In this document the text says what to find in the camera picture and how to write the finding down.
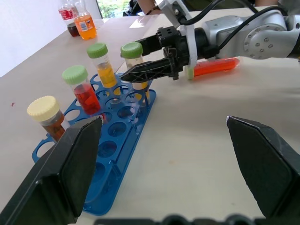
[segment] orange soda bottle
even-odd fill
[[[76,16],[74,17],[74,23],[82,39],[89,40],[96,37],[96,27],[90,13],[85,7],[84,0],[74,0],[73,5],[75,7],[72,8],[72,12]]]

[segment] white wall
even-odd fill
[[[95,0],[86,0],[94,19]],[[57,0],[0,0],[0,77],[64,32]]]

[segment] orange liquid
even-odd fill
[[[89,39],[96,37],[96,35],[97,35],[96,28],[95,28],[94,22],[92,20],[92,17],[90,15],[79,16],[74,19],[74,22],[75,22],[78,32],[83,40],[89,40]],[[82,27],[79,24],[81,22],[86,22],[87,26],[90,26],[91,28],[89,28],[86,31],[83,31]]]
[[[237,58],[198,62],[194,68],[194,76],[229,71],[236,68],[239,62]]]
[[[50,134],[50,136],[58,142],[60,137],[64,134],[65,129],[62,127],[61,123],[64,121],[65,117],[62,114],[60,119],[56,121],[55,123],[43,126],[43,128]]]

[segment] test tube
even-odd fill
[[[121,57],[125,59],[127,69],[130,69],[137,64],[143,63],[142,53],[143,53],[143,47],[139,42],[130,42],[121,47]],[[148,82],[132,83],[132,87],[134,90],[143,90],[148,87]],[[146,97],[149,103],[150,95],[148,90],[146,90]],[[135,98],[137,100],[140,100],[141,95],[136,94]]]
[[[200,61],[194,67],[194,73],[187,73],[186,75],[188,79],[191,80],[196,76],[212,74],[216,72],[227,72],[235,69],[239,63],[240,60],[237,58]]]
[[[87,49],[87,54],[97,68],[103,87],[112,88],[117,84],[117,79],[109,62],[107,53],[108,49],[104,43],[90,45]]]
[[[55,141],[58,141],[70,126],[53,96],[44,96],[33,101],[28,106],[27,113],[39,122]]]
[[[84,66],[69,67],[61,76],[72,88],[86,114],[93,115],[101,109],[97,96],[88,80],[88,72]]]

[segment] cream cap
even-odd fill
[[[27,108],[27,113],[34,120],[42,122],[56,115],[60,105],[55,97],[44,96],[33,101]]]

